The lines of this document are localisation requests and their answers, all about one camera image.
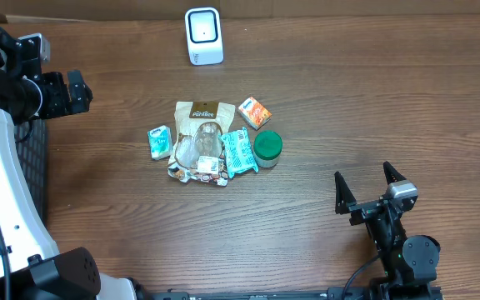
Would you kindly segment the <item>small teal tissue pack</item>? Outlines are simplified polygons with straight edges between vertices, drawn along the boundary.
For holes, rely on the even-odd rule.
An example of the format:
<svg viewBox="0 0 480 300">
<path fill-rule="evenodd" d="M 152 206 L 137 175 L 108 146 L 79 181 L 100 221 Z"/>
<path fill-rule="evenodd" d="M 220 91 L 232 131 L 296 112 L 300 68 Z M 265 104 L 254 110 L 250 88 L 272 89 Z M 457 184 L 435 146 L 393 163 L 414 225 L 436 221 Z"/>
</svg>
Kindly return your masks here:
<svg viewBox="0 0 480 300">
<path fill-rule="evenodd" d="M 147 132 L 151 158 L 160 160 L 169 157 L 173 151 L 171 129 L 162 125 Z"/>
</svg>

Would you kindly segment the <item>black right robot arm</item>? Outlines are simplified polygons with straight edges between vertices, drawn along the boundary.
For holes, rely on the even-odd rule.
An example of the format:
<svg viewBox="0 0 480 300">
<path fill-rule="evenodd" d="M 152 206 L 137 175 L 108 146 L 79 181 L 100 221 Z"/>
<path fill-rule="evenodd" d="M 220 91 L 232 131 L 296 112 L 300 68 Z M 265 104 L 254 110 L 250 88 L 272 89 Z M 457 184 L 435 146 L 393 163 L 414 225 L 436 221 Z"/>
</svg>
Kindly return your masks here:
<svg viewBox="0 0 480 300">
<path fill-rule="evenodd" d="M 407 236 L 401 218 L 416 204 L 418 188 L 390 162 L 383 163 L 383 171 L 386 192 L 363 203 L 357 202 L 343 175 L 335 172 L 335 213 L 348 214 L 353 226 L 366 226 L 387 277 L 397 287 L 425 285 L 437 279 L 441 247 L 427 235 Z"/>
</svg>

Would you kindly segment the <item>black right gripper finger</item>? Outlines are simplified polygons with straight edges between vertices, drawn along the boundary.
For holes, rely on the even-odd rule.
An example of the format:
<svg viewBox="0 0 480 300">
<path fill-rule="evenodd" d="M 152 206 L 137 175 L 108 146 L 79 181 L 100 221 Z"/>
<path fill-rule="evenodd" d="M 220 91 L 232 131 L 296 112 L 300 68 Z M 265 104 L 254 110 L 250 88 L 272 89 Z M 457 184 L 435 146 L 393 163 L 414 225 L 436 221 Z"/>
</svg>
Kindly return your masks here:
<svg viewBox="0 0 480 300">
<path fill-rule="evenodd" d="M 406 179 L 389 161 L 385 161 L 382 166 L 387 184 L 401 182 Z"/>
<path fill-rule="evenodd" d="M 350 212 L 350 207 L 357 204 L 356 198 L 349 189 L 343 175 L 340 172 L 334 173 L 336 188 L 336 214 L 346 214 Z"/>
</svg>

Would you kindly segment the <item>teal snack packet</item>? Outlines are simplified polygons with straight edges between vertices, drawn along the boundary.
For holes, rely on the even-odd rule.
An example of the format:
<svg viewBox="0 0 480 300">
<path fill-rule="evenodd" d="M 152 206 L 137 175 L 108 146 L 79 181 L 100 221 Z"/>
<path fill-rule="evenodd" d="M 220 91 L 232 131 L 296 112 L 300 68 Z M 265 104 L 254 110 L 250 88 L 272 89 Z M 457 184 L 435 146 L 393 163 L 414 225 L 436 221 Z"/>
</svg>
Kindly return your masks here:
<svg viewBox="0 0 480 300">
<path fill-rule="evenodd" d="M 245 127 L 223 134 L 220 140 L 224 146 L 227 175 L 230 178 L 249 170 L 258 172 L 258 164 Z"/>
</svg>

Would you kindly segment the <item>green lid jar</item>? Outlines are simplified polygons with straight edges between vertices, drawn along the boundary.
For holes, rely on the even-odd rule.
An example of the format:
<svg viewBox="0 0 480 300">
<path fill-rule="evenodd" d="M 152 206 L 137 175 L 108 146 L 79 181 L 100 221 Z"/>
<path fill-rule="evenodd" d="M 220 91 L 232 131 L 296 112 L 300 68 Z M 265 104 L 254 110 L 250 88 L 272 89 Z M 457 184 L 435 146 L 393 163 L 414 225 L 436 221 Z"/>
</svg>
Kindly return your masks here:
<svg viewBox="0 0 480 300">
<path fill-rule="evenodd" d="M 274 167 L 279 161 L 282 150 L 283 140 L 274 131 L 263 131 L 255 137 L 253 151 L 259 167 Z"/>
</svg>

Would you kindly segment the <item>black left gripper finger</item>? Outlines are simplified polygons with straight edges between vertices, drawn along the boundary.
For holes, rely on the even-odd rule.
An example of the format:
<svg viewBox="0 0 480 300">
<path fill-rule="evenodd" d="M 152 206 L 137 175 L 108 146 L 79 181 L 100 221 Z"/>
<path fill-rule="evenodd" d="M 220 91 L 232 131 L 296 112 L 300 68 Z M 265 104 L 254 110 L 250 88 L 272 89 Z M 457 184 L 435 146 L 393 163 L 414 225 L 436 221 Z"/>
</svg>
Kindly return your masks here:
<svg viewBox="0 0 480 300">
<path fill-rule="evenodd" d="M 71 114 L 86 113 L 90 109 L 93 100 L 92 90 L 88 85 L 71 85 L 69 87 Z"/>
<path fill-rule="evenodd" d="M 67 72 L 68 87 L 70 89 L 84 89 L 86 84 L 83 79 L 83 75 L 78 70 L 72 70 Z"/>
</svg>

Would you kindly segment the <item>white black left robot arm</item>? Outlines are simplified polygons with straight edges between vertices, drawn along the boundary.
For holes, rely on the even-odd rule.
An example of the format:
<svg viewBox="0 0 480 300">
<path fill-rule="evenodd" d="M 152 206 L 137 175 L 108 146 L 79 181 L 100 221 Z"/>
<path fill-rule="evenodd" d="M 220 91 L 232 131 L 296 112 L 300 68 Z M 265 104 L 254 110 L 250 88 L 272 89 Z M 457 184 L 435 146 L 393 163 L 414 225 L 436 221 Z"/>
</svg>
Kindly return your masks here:
<svg viewBox="0 0 480 300">
<path fill-rule="evenodd" d="M 43 72 L 49 55 L 44 36 L 0 27 L 0 299 L 144 299 L 136 281 L 101 273 L 87 249 L 60 252 L 35 208 L 15 127 L 85 113 L 93 98 L 78 70 Z"/>
</svg>

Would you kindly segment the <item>brown beige snack pouch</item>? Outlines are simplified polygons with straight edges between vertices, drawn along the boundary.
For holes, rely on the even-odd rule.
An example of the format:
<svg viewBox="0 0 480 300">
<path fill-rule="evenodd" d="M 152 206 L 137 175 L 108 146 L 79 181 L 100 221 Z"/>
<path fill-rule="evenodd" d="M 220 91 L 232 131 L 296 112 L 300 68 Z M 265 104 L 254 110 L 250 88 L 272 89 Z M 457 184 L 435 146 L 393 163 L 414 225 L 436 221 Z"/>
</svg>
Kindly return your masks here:
<svg viewBox="0 0 480 300">
<path fill-rule="evenodd" d="M 221 136 L 229 132 L 235 107 L 224 102 L 178 102 L 177 137 L 167 173 L 181 183 L 197 181 L 228 185 L 228 170 Z"/>
</svg>

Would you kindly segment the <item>orange packet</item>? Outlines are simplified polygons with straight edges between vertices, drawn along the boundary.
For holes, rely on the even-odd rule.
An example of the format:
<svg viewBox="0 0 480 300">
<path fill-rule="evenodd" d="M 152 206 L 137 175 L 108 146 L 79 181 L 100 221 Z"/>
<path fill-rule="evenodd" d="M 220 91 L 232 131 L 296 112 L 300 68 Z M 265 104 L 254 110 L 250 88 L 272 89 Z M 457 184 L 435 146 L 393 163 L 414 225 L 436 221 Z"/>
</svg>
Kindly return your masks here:
<svg viewBox="0 0 480 300">
<path fill-rule="evenodd" d="M 254 97 L 248 97 L 237 107 L 244 120 L 255 130 L 267 123 L 272 114 Z"/>
</svg>

